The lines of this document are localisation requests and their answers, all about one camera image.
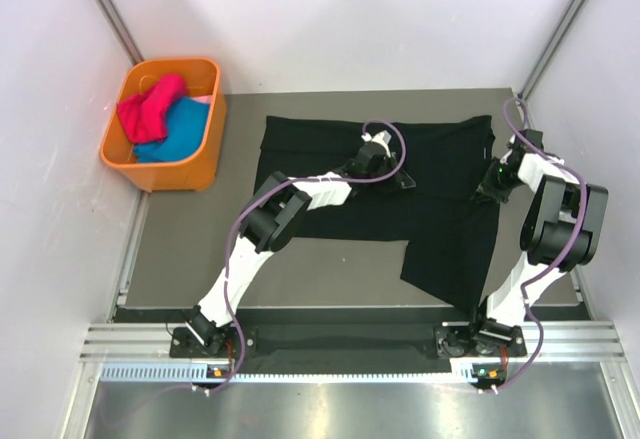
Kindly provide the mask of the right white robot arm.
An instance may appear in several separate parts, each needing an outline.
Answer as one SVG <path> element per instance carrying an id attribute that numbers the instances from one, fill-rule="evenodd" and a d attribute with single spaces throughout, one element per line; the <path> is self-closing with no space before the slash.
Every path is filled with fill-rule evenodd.
<path id="1" fill-rule="evenodd" d="M 520 233 L 521 256 L 499 289 L 479 306 L 466 339 L 469 347 L 489 355 L 521 341 L 526 308 L 533 306 L 556 280 L 589 263 L 597 250 L 608 191 L 580 182 L 564 161 L 544 157 L 543 134 L 524 129 L 515 134 L 502 158 L 494 158 L 474 199 L 505 203 L 522 185 L 533 200 Z"/>

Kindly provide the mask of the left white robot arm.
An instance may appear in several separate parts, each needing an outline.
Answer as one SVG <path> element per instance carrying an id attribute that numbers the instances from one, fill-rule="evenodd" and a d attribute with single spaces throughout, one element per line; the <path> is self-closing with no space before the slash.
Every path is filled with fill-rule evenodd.
<path id="1" fill-rule="evenodd" d="M 374 135 L 363 130 L 361 139 L 356 156 L 333 171 L 308 177 L 276 171 L 265 180 L 231 226 L 218 278 L 185 317 L 184 344 L 209 356 L 224 349 L 249 285 L 267 260 L 289 244 L 308 212 L 341 207 L 369 186 L 389 191 L 415 186 L 404 170 L 407 145 L 396 126 L 387 123 Z"/>

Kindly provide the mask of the black t shirt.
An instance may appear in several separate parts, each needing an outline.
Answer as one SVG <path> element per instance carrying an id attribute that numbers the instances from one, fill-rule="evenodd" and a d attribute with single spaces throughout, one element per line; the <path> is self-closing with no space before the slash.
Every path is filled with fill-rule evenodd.
<path id="1" fill-rule="evenodd" d="M 344 165 L 363 145 L 363 133 L 387 129 L 413 188 L 387 192 L 362 187 L 339 207 L 309 212 L 304 238 L 403 241 L 403 281 L 471 312 L 481 300 L 499 224 L 500 207 L 473 195 L 490 164 L 494 134 L 489 115 L 457 123 L 383 124 L 269 116 L 255 184 L 275 171 L 316 176 Z"/>

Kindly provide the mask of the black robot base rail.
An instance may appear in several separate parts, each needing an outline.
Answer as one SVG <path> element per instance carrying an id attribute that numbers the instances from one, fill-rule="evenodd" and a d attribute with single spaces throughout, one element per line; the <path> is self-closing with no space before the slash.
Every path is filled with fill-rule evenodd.
<path id="1" fill-rule="evenodd" d="M 429 358 L 435 356 L 436 326 L 470 321 L 468 314 L 450 306 L 242 307 L 237 318 L 242 329 L 254 337 L 257 354 L 358 346 L 373 352 L 411 345 Z"/>

